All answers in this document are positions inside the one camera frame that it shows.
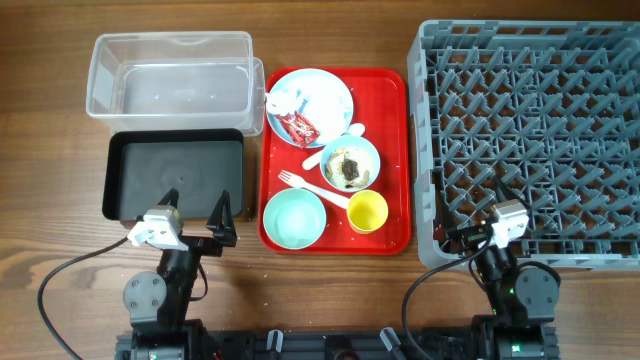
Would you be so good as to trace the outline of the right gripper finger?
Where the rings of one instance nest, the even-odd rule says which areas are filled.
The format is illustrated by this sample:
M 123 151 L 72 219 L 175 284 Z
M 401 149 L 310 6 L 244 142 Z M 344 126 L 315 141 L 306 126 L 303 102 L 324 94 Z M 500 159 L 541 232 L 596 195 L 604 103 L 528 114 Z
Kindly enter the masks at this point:
M 498 203 L 507 202 L 510 200 L 519 201 L 525 208 L 529 208 L 530 205 L 518 194 L 516 194 L 511 188 L 509 188 L 498 175 L 493 177 L 494 192 Z
M 441 211 L 441 227 L 443 229 L 443 233 L 448 235 L 451 231 L 456 229 L 456 222 L 445 201 L 444 193 L 442 191 L 438 194 L 438 201 Z

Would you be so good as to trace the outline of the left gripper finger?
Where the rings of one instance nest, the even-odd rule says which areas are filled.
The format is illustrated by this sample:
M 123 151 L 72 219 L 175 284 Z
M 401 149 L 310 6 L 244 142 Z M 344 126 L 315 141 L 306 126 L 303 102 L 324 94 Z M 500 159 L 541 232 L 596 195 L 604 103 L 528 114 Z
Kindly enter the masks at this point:
M 172 206 L 174 208 L 178 207 L 178 201 L 179 201 L 179 191 L 176 190 L 175 188 L 171 188 L 164 196 L 163 198 L 158 202 L 158 204 L 160 206 Z
M 214 240 L 221 246 L 236 246 L 237 231 L 231 213 L 230 194 L 227 190 L 224 190 L 218 199 L 208 218 L 206 228 L 212 233 Z

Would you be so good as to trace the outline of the yellow plastic cup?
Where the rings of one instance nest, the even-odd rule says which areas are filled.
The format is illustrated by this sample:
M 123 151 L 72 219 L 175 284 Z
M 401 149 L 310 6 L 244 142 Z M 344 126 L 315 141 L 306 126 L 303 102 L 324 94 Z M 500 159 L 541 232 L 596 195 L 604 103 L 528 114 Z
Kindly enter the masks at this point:
M 362 190 L 350 197 L 346 209 L 351 228 L 358 234 L 380 229 L 389 215 L 385 198 L 373 190 Z

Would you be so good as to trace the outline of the light blue bowl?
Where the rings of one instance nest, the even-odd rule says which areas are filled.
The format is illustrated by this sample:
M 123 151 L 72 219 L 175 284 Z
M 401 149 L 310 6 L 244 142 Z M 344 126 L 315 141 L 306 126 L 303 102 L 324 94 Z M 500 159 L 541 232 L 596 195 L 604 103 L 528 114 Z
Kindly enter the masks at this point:
M 327 183 L 347 193 L 371 186 L 381 172 L 381 158 L 376 147 L 360 136 L 341 136 L 326 145 L 319 165 Z

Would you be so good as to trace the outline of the red snack wrapper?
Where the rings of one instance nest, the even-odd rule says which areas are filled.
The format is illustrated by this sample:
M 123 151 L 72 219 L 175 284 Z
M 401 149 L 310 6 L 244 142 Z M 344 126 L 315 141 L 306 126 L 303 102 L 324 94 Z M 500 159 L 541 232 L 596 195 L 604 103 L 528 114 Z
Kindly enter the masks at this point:
M 300 112 L 277 115 L 276 118 L 294 144 L 300 148 L 308 147 L 320 137 L 320 132 Z

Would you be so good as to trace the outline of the food leftovers with rice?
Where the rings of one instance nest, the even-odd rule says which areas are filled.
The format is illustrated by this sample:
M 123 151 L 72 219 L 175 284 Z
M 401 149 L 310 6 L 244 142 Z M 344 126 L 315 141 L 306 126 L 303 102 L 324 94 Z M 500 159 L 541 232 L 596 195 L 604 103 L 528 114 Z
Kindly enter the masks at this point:
M 358 147 L 341 147 L 328 158 L 324 170 L 328 181 L 341 191 L 358 191 L 372 181 L 373 162 Z

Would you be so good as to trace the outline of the white napkin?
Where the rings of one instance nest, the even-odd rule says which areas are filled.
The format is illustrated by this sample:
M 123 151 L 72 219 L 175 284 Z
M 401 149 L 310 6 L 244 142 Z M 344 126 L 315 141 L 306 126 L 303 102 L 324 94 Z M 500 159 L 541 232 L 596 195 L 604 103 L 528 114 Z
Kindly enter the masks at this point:
M 285 116 L 300 111 L 308 102 L 310 95 L 302 90 L 272 91 L 266 93 L 265 110 L 272 115 Z

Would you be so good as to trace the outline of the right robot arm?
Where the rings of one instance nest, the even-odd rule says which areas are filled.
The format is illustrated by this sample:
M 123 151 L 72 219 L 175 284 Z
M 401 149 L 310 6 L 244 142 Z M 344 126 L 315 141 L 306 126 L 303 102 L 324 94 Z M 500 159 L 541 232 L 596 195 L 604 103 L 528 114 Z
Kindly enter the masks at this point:
M 558 359 L 558 337 L 549 324 L 561 277 L 541 262 L 517 262 L 509 243 L 524 235 L 531 208 L 498 177 L 493 182 L 497 203 L 480 225 L 458 228 L 451 211 L 440 206 L 444 237 L 471 257 L 468 267 L 492 313 L 474 316 L 467 328 L 436 335 L 436 354 L 440 359 Z

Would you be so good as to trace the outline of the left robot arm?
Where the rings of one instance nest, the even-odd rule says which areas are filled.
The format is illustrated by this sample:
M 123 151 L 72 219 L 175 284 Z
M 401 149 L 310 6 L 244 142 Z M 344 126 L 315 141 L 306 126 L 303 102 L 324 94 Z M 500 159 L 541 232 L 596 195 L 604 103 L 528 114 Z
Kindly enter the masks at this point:
M 231 214 L 230 194 L 223 191 L 205 228 L 209 237 L 183 233 L 184 221 L 178 212 L 179 192 L 170 189 L 161 201 L 140 216 L 127 235 L 135 246 L 147 244 L 161 251 L 154 271 L 134 275 L 123 291 L 129 311 L 132 336 L 119 340 L 117 359 L 220 359 L 222 348 L 203 323 L 186 318 L 189 304 L 199 298 L 192 294 L 198 277 L 206 275 L 204 256 L 219 257 L 225 247 L 238 240 Z

